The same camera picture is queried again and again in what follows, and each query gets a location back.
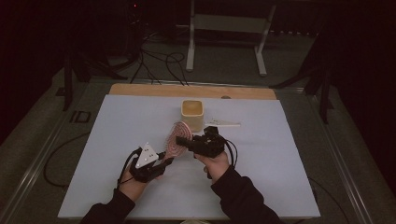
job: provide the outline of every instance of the white object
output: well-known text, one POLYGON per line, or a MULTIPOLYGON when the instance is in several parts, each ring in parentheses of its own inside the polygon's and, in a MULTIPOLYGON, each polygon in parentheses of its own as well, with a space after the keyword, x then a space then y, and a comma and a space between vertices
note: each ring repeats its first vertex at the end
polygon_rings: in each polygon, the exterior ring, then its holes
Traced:
POLYGON ((157 153, 154 151, 154 149, 149 145, 149 143, 146 143, 143 148, 142 152, 140 153, 139 159, 137 160, 136 169, 139 169, 149 163, 152 163, 156 160, 158 160, 159 156, 157 153))
POLYGON ((223 119, 212 119, 205 123, 205 126, 214 126, 214 127, 240 127, 241 123, 232 122, 223 119))
MULTIPOLYGON (((107 95, 58 216, 81 218, 93 204, 108 203, 131 146, 148 139, 162 151, 184 99, 107 95)), ((200 100, 209 118, 221 115, 243 123, 240 128, 220 127, 219 133, 237 146, 236 171, 251 178, 269 207, 283 218, 320 216, 279 101, 200 100)), ((227 219, 203 169, 190 152, 175 158, 163 177, 146 187, 128 218, 227 219)))

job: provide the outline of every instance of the black sleeve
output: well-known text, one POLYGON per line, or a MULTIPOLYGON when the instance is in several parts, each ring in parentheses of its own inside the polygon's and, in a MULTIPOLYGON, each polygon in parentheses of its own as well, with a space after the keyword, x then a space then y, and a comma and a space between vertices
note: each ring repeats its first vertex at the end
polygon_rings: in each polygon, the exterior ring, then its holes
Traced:
POLYGON ((230 166, 224 175, 212 185, 220 197, 223 212, 232 223, 277 224, 283 222, 264 204, 262 194, 248 177, 242 177, 230 166))
POLYGON ((113 198, 107 204, 97 203, 81 220, 81 224, 117 224, 123 223, 124 219, 134 209, 134 201, 122 192, 114 189, 113 198))

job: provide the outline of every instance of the person's right hand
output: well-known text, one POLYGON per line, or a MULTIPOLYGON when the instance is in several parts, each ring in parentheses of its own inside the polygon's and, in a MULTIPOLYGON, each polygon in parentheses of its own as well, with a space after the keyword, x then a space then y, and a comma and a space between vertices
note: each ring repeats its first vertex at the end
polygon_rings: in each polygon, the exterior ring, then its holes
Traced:
POLYGON ((216 158, 208 158, 199 154, 194 154, 194 156, 205 165, 204 171, 210 173, 213 184, 224 175, 230 166, 225 151, 221 152, 216 158))

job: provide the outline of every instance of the person's left hand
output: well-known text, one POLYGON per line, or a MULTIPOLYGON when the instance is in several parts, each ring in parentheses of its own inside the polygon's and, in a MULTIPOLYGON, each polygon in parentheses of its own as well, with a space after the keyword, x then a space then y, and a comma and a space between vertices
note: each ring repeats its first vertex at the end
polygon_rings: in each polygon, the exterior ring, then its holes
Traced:
POLYGON ((131 165, 129 165, 123 173, 121 179, 122 184, 120 184, 119 190, 132 201, 136 202, 149 183, 142 183, 133 179, 131 173, 129 172, 130 166, 131 165))

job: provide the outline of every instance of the pink object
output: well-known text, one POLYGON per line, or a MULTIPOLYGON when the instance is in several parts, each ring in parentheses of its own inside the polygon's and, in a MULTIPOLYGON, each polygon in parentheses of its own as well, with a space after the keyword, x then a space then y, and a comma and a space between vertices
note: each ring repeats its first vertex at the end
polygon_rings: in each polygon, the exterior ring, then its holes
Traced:
POLYGON ((179 121, 175 123, 171 133, 168 136, 168 139, 166 139, 166 147, 165 147, 166 154, 165 157, 163 158, 164 160, 168 158, 177 157, 186 151, 187 149, 186 147, 179 146, 178 144, 176 144, 177 136, 187 138, 188 140, 192 139, 192 132, 189 126, 183 121, 179 121))

